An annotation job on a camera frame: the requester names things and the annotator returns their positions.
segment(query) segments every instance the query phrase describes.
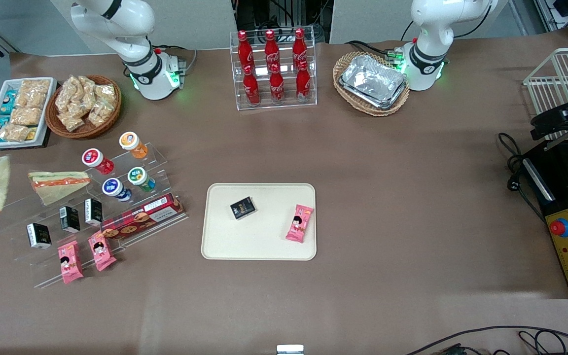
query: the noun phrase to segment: foil container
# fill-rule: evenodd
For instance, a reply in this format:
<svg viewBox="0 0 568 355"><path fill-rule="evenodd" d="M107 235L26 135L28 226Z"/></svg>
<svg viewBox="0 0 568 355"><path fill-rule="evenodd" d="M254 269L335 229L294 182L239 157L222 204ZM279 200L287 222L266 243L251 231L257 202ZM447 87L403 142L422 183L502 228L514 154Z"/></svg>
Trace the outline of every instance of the foil container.
<svg viewBox="0 0 568 355"><path fill-rule="evenodd" d="M352 59L339 83L374 107L388 110L406 87L406 76L366 54Z"/></svg>

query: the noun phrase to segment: wicker basket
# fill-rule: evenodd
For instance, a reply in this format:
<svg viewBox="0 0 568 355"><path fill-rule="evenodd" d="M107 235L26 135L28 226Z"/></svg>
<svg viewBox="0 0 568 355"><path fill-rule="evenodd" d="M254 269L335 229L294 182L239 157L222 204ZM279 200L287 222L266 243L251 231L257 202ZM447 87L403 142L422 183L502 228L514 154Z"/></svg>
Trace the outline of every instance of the wicker basket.
<svg viewBox="0 0 568 355"><path fill-rule="evenodd" d="M52 130L52 132L61 137L65 137L66 139L95 138L108 131L108 129L111 128L113 124L115 124L117 118L120 116L120 107L122 106L122 92L120 91L120 87L117 86L117 83L115 83L115 81L113 81L112 79L101 75L87 75L86 77L91 79L97 85L113 84L113 87L115 88L116 98L115 111L113 111L106 122L101 124L101 126L99 127L96 127L93 125L93 123L89 122L89 120L86 119L89 114L86 114L83 116L83 121L85 121L85 124L76 128L76 130L74 130L73 132L69 132L61 123L61 120L58 118L59 111L58 108L56 108L56 97L58 97L58 94L61 92L62 87L57 88L56 92L54 92L54 95L52 95L52 98L49 99L49 103L47 104L45 123L47 123L47 126L50 128L50 130Z"/></svg>
<svg viewBox="0 0 568 355"><path fill-rule="evenodd" d="M350 105L352 105L352 107L356 108L357 110L359 110L361 112L365 112L366 114L369 114L369 115L372 115L372 116L375 116L375 117L383 117L383 116L390 115L390 114L396 112L404 104L406 99L409 97L409 85L408 84L407 84L406 88L404 88L404 90L400 94L400 96L396 99L396 102L390 107L389 110L381 110L379 108L374 107L372 104L368 103L367 101L365 101L365 100L361 99L360 97L352 94L348 90L345 90L339 84L339 77L341 76L341 74L343 74L343 72L345 72L345 69L347 69L349 67L350 63L352 62L352 59L354 59L354 57L356 57L356 56L362 56L363 54L367 54L367 55L371 56L372 58L376 59L379 63L381 63L383 65L386 65L386 66L390 65L385 59L383 59L379 56L376 56L376 54L370 54L370 53L365 53L365 52L352 52L352 53L346 54L336 62L336 64L334 65L334 68L332 69L332 79L333 79L334 88L336 88L336 91L339 94L341 94L341 96L343 96L343 99L345 99L345 101L347 101Z"/></svg>

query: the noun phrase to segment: coca-cola bottle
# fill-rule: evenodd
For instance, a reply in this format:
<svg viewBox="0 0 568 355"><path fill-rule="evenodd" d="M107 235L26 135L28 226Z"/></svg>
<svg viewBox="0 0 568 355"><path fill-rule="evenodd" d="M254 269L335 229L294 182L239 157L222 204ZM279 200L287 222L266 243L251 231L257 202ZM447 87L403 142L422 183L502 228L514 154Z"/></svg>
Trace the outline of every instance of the coca-cola bottle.
<svg viewBox="0 0 568 355"><path fill-rule="evenodd" d="M241 60L241 66L243 70L245 67L249 67L251 71L255 68L253 63L253 49L251 45L247 42L247 32L244 30L238 31L238 58Z"/></svg>
<svg viewBox="0 0 568 355"><path fill-rule="evenodd" d="M278 71L271 74L269 82L271 84L271 99L275 105L282 105L284 103L284 78L280 74L280 67Z"/></svg>
<svg viewBox="0 0 568 355"><path fill-rule="evenodd" d="M306 42L304 42L304 29L295 30L295 43L293 44L293 70L299 70L299 63L306 61Z"/></svg>
<svg viewBox="0 0 568 355"><path fill-rule="evenodd" d="M245 77L243 79L243 84L245 87L245 93L247 95L249 106L258 106L260 104L260 92L257 89L257 80L253 76L253 70L251 67L246 66L243 68Z"/></svg>
<svg viewBox="0 0 568 355"><path fill-rule="evenodd" d="M280 48L275 43L275 32L273 30L266 30L264 56L266 56L266 68L268 68L269 73L280 72Z"/></svg>
<svg viewBox="0 0 568 355"><path fill-rule="evenodd" d="M311 75L308 74L308 62L299 63L299 71L297 72L297 100L305 103L311 98Z"/></svg>

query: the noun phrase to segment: bottle cap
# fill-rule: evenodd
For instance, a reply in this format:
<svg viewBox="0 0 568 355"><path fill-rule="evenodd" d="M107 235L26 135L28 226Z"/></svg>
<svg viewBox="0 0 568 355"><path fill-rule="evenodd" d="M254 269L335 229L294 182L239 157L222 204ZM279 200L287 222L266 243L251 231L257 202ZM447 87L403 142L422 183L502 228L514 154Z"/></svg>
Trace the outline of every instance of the bottle cap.
<svg viewBox="0 0 568 355"><path fill-rule="evenodd" d="M85 153L83 153L83 164L88 166L89 168L95 168L102 163L104 160L104 155L101 151L97 150L96 148L87 149Z"/></svg>
<svg viewBox="0 0 568 355"><path fill-rule="evenodd" d="M147 179L148 173L146 173L144 168L132 168L131 171L128 172L128 181L135 186L144 184Z"/></svg>
<svg viewBox="0 0 568 355"><path fill-rule="evenodd" d="M122 185L122 182L114 177L107 179L104 184L102 184L102 192L111 197L119 195L123 188L124 186Z"/></svg>
<svg viewBox="0 0 568 355"><path fill-rule="evenodd" d="M140 144L140 138L134 132L126 132L120 137L120 145L126 150L132 150Z"/></svg>

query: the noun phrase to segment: pink snack package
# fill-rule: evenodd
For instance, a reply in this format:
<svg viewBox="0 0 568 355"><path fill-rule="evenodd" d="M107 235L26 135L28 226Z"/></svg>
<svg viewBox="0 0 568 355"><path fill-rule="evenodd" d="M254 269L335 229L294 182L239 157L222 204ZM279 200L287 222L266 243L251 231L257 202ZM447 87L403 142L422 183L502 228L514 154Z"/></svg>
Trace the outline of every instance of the pink snack package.
<svg viewBox="0 0 568 355"><path fill-rule="evenodd" d="M117 260L113 257L111 247L104 238L102 232L96 232L89 238L89 247L93 252L93 261L98 271L102 271Z"/></svg>
<svg viewBox="0 0 568 355"><path fill-rule="evenodd" d="M78 242L73 241L58 248L58 256L61 259L61 275L63 282L70 282L83 277L83 270L78 261Z"/></svg>
<svg viewBox="0 0 568 355"><path fill-rule="evenodd" d="M306 233L306 226L308 221L311 219L311 213L313 209L310 207L297 205L295 207L295 216L293 217L293 223L290 225L286 239L290 241L297 241L300 243L304 242L304 234Z"/></svg>

